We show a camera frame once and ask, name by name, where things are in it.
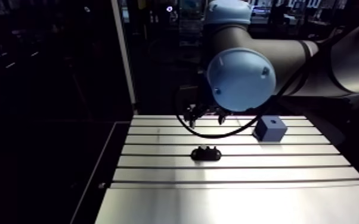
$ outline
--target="dark background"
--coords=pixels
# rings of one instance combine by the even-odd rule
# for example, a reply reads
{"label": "dark background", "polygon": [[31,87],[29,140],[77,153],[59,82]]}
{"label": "dark background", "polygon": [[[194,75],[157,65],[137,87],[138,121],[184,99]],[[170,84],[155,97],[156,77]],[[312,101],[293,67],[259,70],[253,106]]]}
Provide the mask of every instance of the dark background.
{"label": "dark background", "polygon": [[[167,3],[138,3],[119,2],[129,12],[132,105],[109,0],[0,0],[0,223],[69,223],[104,148],[75,219],[92,223],[104,194],[98,184],[111,179],[128,128],[116,122],[130,121],[133,108],[172,114],[173,90],[194,83],[199,48],[178,44],[177,25],[149,22],[150,10],[165,19]],[[326,13],[324,27],[263,24],[250,32],[325,39],[359,24],[359,0]],[[359,95],[284,97],[273,113],[307,116],[359,171]]]}

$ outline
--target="black object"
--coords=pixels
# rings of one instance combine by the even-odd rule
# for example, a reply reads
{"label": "black object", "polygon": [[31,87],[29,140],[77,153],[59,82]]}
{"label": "black object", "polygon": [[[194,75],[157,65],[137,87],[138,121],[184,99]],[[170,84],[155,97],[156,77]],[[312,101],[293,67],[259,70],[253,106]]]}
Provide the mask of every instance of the black object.
{"label": "black object", "polygon": [[194,161],[218,161],[221,158],[221,152],[214,146],[214,148],[197,147],[191,153],[191,158]]}

